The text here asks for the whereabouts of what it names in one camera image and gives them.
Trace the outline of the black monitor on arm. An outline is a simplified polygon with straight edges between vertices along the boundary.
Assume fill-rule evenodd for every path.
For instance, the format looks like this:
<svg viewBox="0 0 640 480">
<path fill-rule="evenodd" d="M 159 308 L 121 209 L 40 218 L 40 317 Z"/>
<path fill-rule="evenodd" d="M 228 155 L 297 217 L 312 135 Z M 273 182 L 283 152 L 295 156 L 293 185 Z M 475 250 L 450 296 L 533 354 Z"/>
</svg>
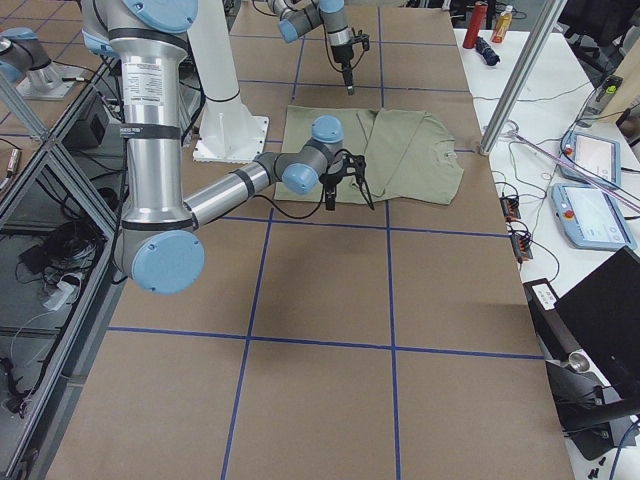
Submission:
<svg viewBox="0 0 640 480">
<path fill-rule="evenodd" d="M 639 258 L 623 247 L 563 296 L 525 283 L 564 433 L 587 460 L 633 446 L 639 414 Z"/>
</svg>

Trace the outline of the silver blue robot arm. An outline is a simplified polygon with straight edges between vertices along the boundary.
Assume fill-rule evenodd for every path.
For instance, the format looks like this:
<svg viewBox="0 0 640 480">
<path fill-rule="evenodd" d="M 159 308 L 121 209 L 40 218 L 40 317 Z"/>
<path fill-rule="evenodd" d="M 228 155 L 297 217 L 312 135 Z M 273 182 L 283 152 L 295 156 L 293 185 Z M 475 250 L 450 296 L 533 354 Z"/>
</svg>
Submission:
<svg viewBox="0 0 640 480">
<path fill-rule="evenodd" d="M 115 262 L 142 289 L 173 294 L 200 275 L 205 252 L 196 230 L 280 182 L 304 195 L 333 190 L 345 176 L 340 121 L 317 118 L 296 153 L 263 152 L 267 121 L 240 98 L 223 5 L 218 1 L 85 1 L 89 50 L 122 68 L 129 198 L 120 220 Z M 204 90 L 200 127 L 207 157 L 243 150 L 247 163 L 199 192 L 182 192 L 179 66 L 195 60 Z"/>
<path fill-rule="evenodd" d="M 349 25 L 343 1 L 309 1 L 302 8 L 295 7 L 296 1 L 265 1 L 267 11 L 258 8 L 255 1 L 251 4 L 258 13 L 278 19 L 278 29 L 286 43 L 292 43 L 322 27 L 330 64 L 342 76 L 347 94 L 355 94 L 355 65 L 352 64 L 354 46 L 362 43 L 363 50 L 367 51 L 369 37 L 362 31 L 356 32 Z"/>
</svg>

